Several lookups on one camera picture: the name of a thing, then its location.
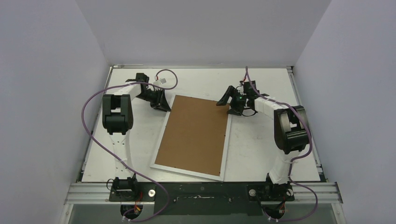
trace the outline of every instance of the metal frame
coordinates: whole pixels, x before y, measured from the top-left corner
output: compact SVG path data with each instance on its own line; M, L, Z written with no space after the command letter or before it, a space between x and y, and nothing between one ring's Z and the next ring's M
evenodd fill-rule
M185 96L185 97L191 97L191 96L180 94L180 93L172 94L172 98L171 98L171 100L169 102L169 106L171 108L173 106L173 102L175 100L176 95ZM153 157L151 158L150 167L151 168L160 169L160 170L166 170L166 171L170 171L170 172L185 174L185 175L202 177L202 178L210 179L210 180L223 181L224 180L224 173L225 173L225 170L226 170L228 141L230 139L230 130L231 130L231 119L232 119L232 116L228 115L228 117L227 117L226 137L224 139L223 155L221 157L221 166L220 166L220 175L219 176L203 174L203 173L189 171L189 170L185 170L185 169L178 169L178 168L173 168L173 167L168 167L168 166L163 166L163 165L156 164L156 158L157 158L157 155L158 155L158 150L159 150L161 142L162 142L163 134L165 132L165 128L166 128L166 125L168 123L169 116L170 116L170 112L166 112L165 120L163 121L163 126L162 126L161 131L160 131L160 135L159 135L159 138L158 138L158 141L157 141L157 145L156 145L156 148L154 150Z
M244 65L226 65L226 64L209 64L200 66L168 66L168 65L144 65L144 64L131 64L131 65L113 65L110 66L109 74L107 77L105 88L108 87L109 80L112 75L113 69L137 69L137 68L244 68ZM296 101L300 105L301 99L298 93L296 83L294 80L293 69L291 66L253 66L251 68L286 68L289 74L290 83L296 96ZM99 122L98 116L101 106L98 109L95 127ZM84 172L86 161L89 155L89 146L92 144L90 141L85 161L82 166L81 173ZM313 147L314 158L317 164L319 174L323 175L321 162L314 145ZM342 210L342 199L336 182L305 182L304 185L309 186L318 195L318 203L330 203L333 208L334 216L338 224L346 224L346 219ZM305 188L293 186L295 201L288 203L315 203L314 195ZM64 209L61 214L60 223L67 224L72 214L74 204L134 204L134 202L110 202L108 201L109 190L106 188L105 183L72 183L67 194ZM262 204L271 204L272 202L262 202ZM140 202L139 204L154 204L154 202Z

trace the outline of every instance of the brown board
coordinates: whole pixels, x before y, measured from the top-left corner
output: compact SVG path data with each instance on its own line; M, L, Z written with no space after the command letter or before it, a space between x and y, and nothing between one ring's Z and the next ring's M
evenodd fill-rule
M155 164L220 176L228 109L176 95Z

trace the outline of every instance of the white table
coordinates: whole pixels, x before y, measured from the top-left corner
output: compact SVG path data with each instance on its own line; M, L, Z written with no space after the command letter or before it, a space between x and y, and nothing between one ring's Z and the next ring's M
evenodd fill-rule
M135 78L137 72L143 72L154 81L154 75L160 69L113 69L108 86L124 84L127 79ZM237 86L245 74L244 69L172 69L179 78L175 94L189 95L197 98L219 100L229 85ZM257 88L281 102L297 105L296 98L286 69L249 69L249 74L256 80ZM174 84L170 72L163 72L166 87ZM166 91L167 99L171 91ZM151 109L148 102L135 99L132 101L134 126L131 130L131 155L134 168L159 182L205 182L211 181L198 177L186 176L150 168L151 157L164 122L165 112ZM112 149L106 130L102 126L102 112L94 128L94 136L104 146ZM225 182L264 181L274 164L278 153L274 141L273 120L262 113L252 117L233 116L226 161ZM114 158L93 141L88 148L88 160L85 161L83 182L106 182L114 178ZM119 178L127 178L128 172ZM313 154L301 159L294 165L292 178L295 181L319 181ZM147 180L138 176L138 181Z

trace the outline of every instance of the gray wall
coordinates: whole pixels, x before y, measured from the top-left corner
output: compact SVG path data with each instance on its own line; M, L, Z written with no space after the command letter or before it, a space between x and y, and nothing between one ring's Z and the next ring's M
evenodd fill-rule
M0 2L0 223L59 221L88 143L80 110L107 72L74 0Z
M396 1L333 0L295 75L348 223L395 223Z
M76 0L112 64L294 65L331 0Z

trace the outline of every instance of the white frame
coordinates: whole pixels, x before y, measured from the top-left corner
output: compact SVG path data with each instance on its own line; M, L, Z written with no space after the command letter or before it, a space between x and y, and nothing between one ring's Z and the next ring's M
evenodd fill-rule
M170 99L170 103L169 103L169 106L171 108L173 106L173 101L174 101L176 95L185 96L185 97L193 97L193 96L188 96L188 95L179 94L179 93L172 94L172 98ZM226 171L228 141L230 139L230 130L231 130L231 119L232 119L232 116L228 115L228 118L227 118L226 137L224 139L223 156L221 158L220 176L215 176L215 175L203 174L203 173L189 171L189 170L185 170L185 169L179 169L179 168L173 168L173 167L167 167L167 166L164 166L164 165L155 164L156 158L157 158L157 155L158 155L158 150L160 148L161 141L162 141L162 138L163 138L163 134L165 132L166 125L168 123L169 115L170 115L170 112L166 112L165 120L164 120L163 126L161 128L161 132L160 132L160 135L159 135L159 138L158 138L158 141L157 141L157 145L156 145L156 148L154 150L153 156L151 158L150 167L151 168L160 169L160 170L166 170L166 171L170 171L170 172L175 172L175 173L179 173L179 174L184 174L184 175L202 177L202 178L210 179L210 180L224 181L224 173Z

